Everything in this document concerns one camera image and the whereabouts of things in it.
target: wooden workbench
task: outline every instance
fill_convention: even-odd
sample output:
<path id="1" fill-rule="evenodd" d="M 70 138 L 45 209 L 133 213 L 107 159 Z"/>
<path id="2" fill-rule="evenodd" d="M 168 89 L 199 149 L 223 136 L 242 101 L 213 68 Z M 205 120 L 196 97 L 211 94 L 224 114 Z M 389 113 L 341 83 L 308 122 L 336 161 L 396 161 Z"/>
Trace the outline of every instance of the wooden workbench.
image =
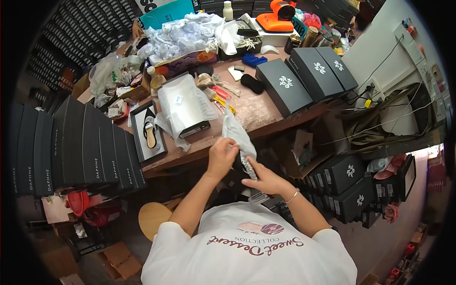
<path id="1" fill-rule="evenodd" d="M 289 57 L 279 48 L 280 54 L 267 54 L 264 55 L 268 60 L 281 58 L 282 60 Z M 283 119 L 278 109 L 272 102 L 271 98 L 264 91 L 260 95 L 253 93 L 249 88 L 241 85 L 240 82 L 235 82 L 231 74 L 228 72 L 228 67 L 234 64 L 245 65 L 238 60 L 231 60 L 225 62 L 217 62 L 213 64 L 214 73 L 219 73 L 222 80 L 237 86 L 241 90 L 240 98 L 233 96 L 232 105 L 236 109 L 236 118 L 242 124 L 244 129 L 248 132 L 251 139 L 258 138 L 264 135 L 269 135 L 287 128 L 302 124 L 326 112 L 326 104 L 317 104 L 309 109 L 303 109 L 287 119 Z M 250 74 L 255 77 L 255 69 L 245 66 L 244 74 Z M 90 91 L 87 89 L 78 98 L 79 101 L 85 103 L 90 97 Z M 140 105 L 155 98 L 158 103 L 158 97 L 146 98 L 140 101 Z M 160 112 L 160 104 L 157 104 L 158 111 Z M 166 169 L 195 161 L 206 157 L 209 148 L 214 144 L 217 138 L 222 133 L 223 115 L 219 112 L 219 118 L 211 120 L 211 127 L 207 130 L 202 130 L 185 139 L 191 144 L 190 149 L 186 152 L 180 147 L 176 147 L 174 140 L 167 134 L 163 133 L 168 154 L 158 161 L 143 164 L 143 173 L 146 178 L 164 175 Z M 130 133 L 132 129 L 127 126 L 127 120 L 124 120 L 119 126 Z"/>

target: orange machine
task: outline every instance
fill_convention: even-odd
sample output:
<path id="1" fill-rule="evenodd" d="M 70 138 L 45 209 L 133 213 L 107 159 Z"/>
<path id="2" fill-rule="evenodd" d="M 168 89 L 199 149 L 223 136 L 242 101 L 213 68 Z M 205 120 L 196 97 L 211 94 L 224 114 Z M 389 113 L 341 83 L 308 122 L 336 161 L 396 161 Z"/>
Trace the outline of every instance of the orange machine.
<path id="1" fill-rule="evenodd" d="M 296 2 L 291 0 L 288 4 L 283 0 L 274 0 L 270 6 L 273 13 L 258 15 L 256 17 L 258 24 L 269 33 L 292 33 L 291 19 L 295 15 Z"/>

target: white bottle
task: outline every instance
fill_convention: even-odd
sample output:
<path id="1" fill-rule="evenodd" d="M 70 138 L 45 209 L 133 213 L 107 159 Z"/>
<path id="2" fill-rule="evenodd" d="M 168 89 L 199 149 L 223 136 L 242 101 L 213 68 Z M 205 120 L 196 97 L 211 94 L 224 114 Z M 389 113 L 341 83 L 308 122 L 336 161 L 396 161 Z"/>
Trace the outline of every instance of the white bottle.
<path id="1" fill-rule="evenodd" d="M 225 21 L 231 21 L 233 19 L 233 9 L 231 8 L 231 1 L 223 2 L 223 16 Z"/>

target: person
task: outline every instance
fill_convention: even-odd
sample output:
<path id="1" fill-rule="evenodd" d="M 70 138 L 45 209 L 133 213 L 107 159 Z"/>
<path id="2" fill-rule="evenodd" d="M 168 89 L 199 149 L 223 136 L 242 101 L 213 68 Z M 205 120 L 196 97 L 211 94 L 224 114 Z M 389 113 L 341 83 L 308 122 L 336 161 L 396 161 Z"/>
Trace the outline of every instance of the person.
<path id="1" fill-rule="evenodd" d="M 299 231 L 261 204 L 235 202 L 203 213 L 238 152 L 239 145 L 229 138 L 211 147 L 207 171 L 160 225 L 142 283 L 354 285 L 357 268 L 339 234 L 296 188 L 252 157 L 247 159 L 259 179 L 242 183 L 280 194 Z"/>

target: black sponge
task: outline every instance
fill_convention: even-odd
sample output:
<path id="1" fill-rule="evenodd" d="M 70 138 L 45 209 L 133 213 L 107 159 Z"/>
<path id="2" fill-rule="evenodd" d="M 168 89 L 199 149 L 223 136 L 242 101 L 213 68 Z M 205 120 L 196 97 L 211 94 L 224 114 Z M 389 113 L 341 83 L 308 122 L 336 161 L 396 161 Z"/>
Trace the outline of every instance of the black sponge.
<path id="1" fill-rule="evenodd" d="M 241 84 L 249 87 L 256 94 L 261 94 L 264 91 L 264 83 L 256 80 L 249 74 L 244 74 L 241 77 Z"/>

